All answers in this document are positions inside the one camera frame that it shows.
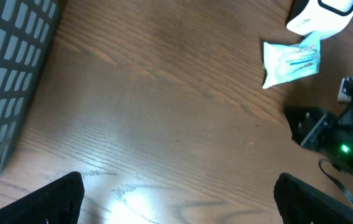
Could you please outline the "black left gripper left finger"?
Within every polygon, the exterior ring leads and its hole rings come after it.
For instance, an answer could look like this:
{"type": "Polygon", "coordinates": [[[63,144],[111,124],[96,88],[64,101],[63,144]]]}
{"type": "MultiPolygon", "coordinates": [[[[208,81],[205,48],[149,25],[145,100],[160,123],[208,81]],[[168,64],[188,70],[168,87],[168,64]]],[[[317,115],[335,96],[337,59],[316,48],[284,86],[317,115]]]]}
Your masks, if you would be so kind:
{"type": "Polygon", "coordinates": [[[85,189],[69,174],[0,209],[0,224],[77,224],[85,189]]]}

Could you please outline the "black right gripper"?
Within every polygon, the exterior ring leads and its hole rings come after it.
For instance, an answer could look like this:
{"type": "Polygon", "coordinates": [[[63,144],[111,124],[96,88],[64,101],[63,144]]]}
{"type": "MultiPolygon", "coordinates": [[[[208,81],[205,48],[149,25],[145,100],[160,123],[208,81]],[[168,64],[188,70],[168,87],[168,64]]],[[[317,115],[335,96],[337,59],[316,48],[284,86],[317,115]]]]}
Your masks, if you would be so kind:
{"type": "Polygon", "coordinates": [[[353,176],[352,125],[336,121],[318,107],[287,106],[283,112],[294,142],[326,156],[337,170],[353,176]]]}

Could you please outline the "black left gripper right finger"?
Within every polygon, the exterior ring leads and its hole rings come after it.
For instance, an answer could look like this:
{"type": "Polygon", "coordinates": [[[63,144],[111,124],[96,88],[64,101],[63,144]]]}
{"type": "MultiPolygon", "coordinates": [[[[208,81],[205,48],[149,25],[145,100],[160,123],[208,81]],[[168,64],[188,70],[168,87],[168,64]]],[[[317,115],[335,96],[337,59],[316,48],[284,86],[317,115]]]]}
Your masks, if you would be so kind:
{"type": "Polygon", "coordinates": [[[288,174],[280,174],[273,196],[284,224],[353,224],[353,209],[288,174]]]}

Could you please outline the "teal snack wrapper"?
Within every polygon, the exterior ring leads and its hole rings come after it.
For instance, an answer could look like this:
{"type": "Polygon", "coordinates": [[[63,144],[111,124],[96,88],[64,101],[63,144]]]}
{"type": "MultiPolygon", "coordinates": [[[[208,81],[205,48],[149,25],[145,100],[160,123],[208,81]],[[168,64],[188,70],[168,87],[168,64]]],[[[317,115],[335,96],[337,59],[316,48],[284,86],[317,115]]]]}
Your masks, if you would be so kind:
{"type": "Polygon", "coordinates": [[[264,42],[266,78],[262,86],[291,82],[317,74],[321,61],[320,33],[314,31],[299,44],[281,45],[264,42]]]}

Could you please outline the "grey plastic mesh basket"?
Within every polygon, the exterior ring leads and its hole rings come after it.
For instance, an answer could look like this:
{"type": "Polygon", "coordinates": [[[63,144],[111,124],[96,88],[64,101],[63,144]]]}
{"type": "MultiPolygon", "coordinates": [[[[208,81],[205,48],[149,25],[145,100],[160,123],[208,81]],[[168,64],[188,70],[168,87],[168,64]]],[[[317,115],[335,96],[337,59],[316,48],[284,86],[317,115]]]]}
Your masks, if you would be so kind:
{"type": "Polygon", "coordinates": [[[0,174],[15,148],[60,8],[58,0],[0,0],[0,174]]]}

